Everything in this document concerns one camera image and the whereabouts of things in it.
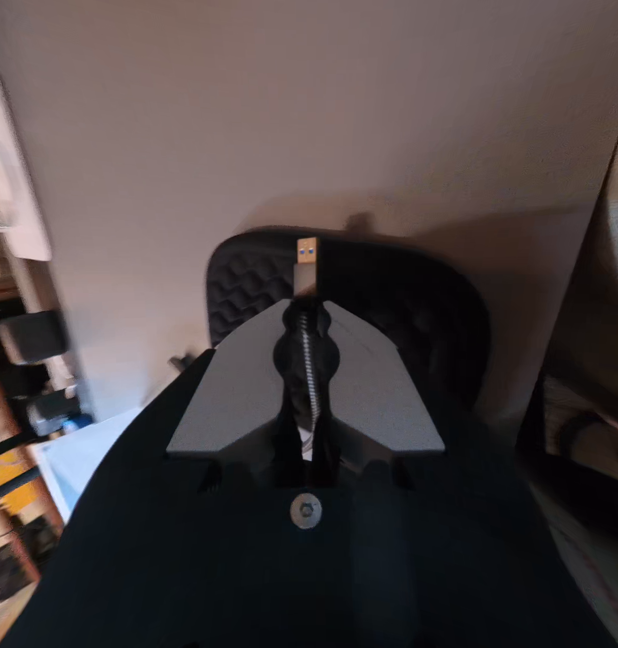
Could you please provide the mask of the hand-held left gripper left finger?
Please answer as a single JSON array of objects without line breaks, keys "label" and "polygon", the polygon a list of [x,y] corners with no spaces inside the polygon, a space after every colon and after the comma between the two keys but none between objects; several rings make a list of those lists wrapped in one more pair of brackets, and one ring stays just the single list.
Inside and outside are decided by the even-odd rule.
[{"label": "hand-held left gripper left finger", "polygon": [[216,346],[167,446],[170,459],[207,465],[202,487],[219,487],[230,468],[244,469],[259,485],[305,481],[296,407],[274,361],[290,304],[279,301]]}]

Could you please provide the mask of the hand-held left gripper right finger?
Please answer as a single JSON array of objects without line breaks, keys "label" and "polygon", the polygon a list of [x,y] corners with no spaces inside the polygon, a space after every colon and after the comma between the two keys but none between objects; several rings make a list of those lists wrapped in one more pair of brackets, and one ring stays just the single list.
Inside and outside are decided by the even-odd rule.
[{"label": "hand-held left gripper right finger", "polygon": [[314,482],[446,448],[393,342],[331,301],[314,310]]}]

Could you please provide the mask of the black bumpy wrist rest pad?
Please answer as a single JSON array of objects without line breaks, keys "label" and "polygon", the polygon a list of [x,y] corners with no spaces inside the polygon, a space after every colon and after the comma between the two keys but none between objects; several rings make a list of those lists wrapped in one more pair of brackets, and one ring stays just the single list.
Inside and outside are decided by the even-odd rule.
[{"label": "black bumpy wrist rest pad", "polygon": [[319,295],[388,337],[419,386],[475,409],[491,351],[488,308],[461,272],[390,237],[268,227],[226,239],[207,267],[211,346],[292,298],[305,237],[318,238]]}]

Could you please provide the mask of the clear plastic storage box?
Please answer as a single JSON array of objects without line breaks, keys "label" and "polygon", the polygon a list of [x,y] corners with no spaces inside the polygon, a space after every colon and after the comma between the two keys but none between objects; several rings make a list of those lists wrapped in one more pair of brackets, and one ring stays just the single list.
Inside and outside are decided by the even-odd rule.
[{"label": "clear plastic storage box", "polygon": [[78,499],[104,456],[142,410],[129,409],[55,440],[31,446],[30,454],[64,524],[69,522]]}]

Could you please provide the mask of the dark grey box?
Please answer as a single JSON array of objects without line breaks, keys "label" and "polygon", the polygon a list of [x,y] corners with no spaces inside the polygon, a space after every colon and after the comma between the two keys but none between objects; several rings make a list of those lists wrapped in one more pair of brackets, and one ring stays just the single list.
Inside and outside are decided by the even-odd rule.
[{"label": "dark grey box", "polygon": [[53,310],[0,320],[0,342],[15,366],[41,363],[63,355],[69,348],[62,319]]}]

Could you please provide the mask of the cluttered wooden shelf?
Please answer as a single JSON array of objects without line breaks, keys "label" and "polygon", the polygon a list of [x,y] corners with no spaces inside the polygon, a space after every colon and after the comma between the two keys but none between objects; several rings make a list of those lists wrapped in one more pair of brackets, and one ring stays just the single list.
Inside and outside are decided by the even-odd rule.
[{"label": "cluttered wooden shelf", "polygon": [[[0,319],[27,311],[12,269],[0,261]],[[34,594],[64,527],[26,440],[28,400],[50,391],[43,364],[13,365],[0,342],[0,642]]]}]

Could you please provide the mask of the white rounded device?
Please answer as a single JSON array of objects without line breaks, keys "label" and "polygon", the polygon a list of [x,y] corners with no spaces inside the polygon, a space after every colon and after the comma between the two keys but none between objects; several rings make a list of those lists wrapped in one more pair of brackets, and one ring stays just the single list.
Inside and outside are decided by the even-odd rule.
[{"label": "white rounded device", "polygon": [[0,234],[15,257],[44,263],[53,257],[1,80]]}]

